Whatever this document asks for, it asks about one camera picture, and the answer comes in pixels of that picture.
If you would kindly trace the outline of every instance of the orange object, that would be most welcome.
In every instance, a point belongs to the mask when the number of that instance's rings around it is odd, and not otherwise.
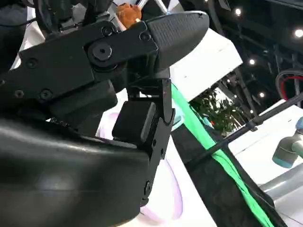
[[[141,10],[137,5],[130,5],[124,3],[117,7],[117,16],[122,24],[129,28],[131,25],[136,23],[136,19],[141,20]]]

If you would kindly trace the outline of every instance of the black ceiling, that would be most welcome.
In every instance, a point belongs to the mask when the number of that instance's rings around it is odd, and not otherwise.
[[[181,0],[185,10],[206,11],[213,19],[211,28],[223,33],[237,48],[243,64],[239,67],[244,87],[249,90],[257,112],[262,112],[280,99],[275,80],[280,71],[303,68],[303,37],[295,38],[296,29],[303,29],[303,1],[299,0]],[[211,12],[214,8],[218,22]],[[249,105],[231,79],[225,84],[230,91]],[[288,97],[295,95],[294,81],[285,83]],[[260,92],[266,95],[260,98]]]

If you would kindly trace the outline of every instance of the green cable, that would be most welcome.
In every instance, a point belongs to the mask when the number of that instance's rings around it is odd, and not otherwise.
[[[175,103],[180,107],[184,114],[184,124],[187,129],[195,136],[195,138],[201,143],[205,149],[209,149],[215,145],[215,141],[207,133],[195,113],[192,111],[187,100],[182,96],[178,89],[172,85],[172,98]],[[246,187],[245,183],[242,181],[236,167],[233,165],[231,160],[226,156],[226,154],[220,149],[213,154],[213,159],[215,159],[223,167],[225,172],[235,181],[239,190],[241,191],[244,200],[246,201],[251,212],[258,219],[263,227],[274,227],[268,218],[267,214],[260,207],[257,201],[251,196]]]

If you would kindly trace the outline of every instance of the ceiling light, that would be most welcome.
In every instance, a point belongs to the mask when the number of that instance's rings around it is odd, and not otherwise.
[[[236,8],[235,9],[235,14],[239,17],[240,15],[241,15],[241,9],[239,9],[239,8]]]
[[[264,92],[260,92],[259,96],[260,96],[260,98],[264,98],[265,97],[265,93]]]
[[[256,61],[254,59],[250,59],[250,65],[256,64]]]
[[[303,30],[302,29],[295,30],[294,35],[297,38],[302,38],[303,37]]]

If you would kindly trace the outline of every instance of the black pole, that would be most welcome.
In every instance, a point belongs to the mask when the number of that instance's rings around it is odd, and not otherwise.
[[[212,155],[213,153],[215,153],[217,150],[221,149],[223,146],[229,144],[230,142],[234,141],[235,139],[239,138],[240,136],[244,135],[245,133],[247,133],[249,130],[254,129],[257,125],[261,125],[264,121],[266,121],[267,119],[271,118],[272,116],[275,116],[276,114],[278,114],[279,112],[291,107],[292,105],[295,105],[296,103],[300,102],[303,100],[303,92],[300,93],[299,95],[287,100],[286,102],[280,104],[279,106],[269,110],[268,112],[266,112],[265,114],[255,117],[253,118],[251,121],[249,121],[245,126],[243,126],[242,128],[240,128],[239,130],[235,131],[233,134],[231,134],[230,136],[225,137],[222,141],[220,141],[219,143],[215,144],[214,146],[212,146],[211,148],[209,148],[206,152],[198,155],[197,157],[195,157],[194,159],[190,160],[189,162],[186,163],[186,166],[196,166],[199,163],[201,163],[201,161],[207,157]]]

